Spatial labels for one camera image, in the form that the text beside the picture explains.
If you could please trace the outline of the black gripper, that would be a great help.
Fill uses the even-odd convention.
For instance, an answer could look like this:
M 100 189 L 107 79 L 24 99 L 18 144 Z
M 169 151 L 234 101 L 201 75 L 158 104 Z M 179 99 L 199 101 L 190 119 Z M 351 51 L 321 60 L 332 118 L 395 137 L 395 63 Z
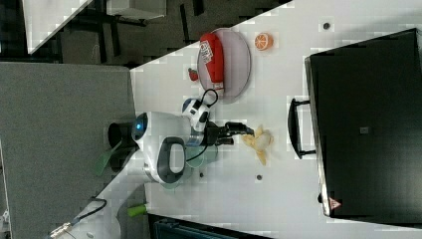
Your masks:
M 235 134 L 250 134 L 254 135 L 255 132 L 252 128 L 246 126 L 241 122 L 226 122 L 223 126 L 218 126 L 212 121 L 208 121 L 204 131 L 204 145 L 233 145 L 234 139 L 229 135 Z

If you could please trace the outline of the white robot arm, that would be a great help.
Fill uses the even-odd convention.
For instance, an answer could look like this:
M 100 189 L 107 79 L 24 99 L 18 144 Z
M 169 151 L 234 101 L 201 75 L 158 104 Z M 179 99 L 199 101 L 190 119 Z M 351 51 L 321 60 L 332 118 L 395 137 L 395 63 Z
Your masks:
M 194 117 L 145 112 L 136 117 L 132 124 L 131 136 L 143 153 L 144 166 L 152 181 L 179 181 L 188 160 L 187 147 L 233 144 L 234 135 L 255 133 L 252 128 L 241 122 L 227 121 L 219 126 L 210 121 L 208 116 L 208 113 Z M 173 149 L 181 150 L 182 169 L 178 172 L 170 168 Z

